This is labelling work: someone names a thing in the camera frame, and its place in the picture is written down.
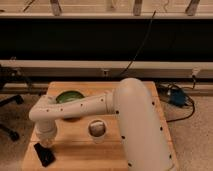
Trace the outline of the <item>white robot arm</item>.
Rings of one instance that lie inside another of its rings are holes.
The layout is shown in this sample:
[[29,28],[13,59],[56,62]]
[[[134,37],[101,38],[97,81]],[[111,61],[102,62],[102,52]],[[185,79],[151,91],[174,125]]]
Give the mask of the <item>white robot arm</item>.
[[44,95],[29,118],[37,137],[45,140],[56,136],[57,119],[102,114],[117,118],[128,171],[176,171],[151,93],[138,79],[126,78],[111,91],[62,104]]

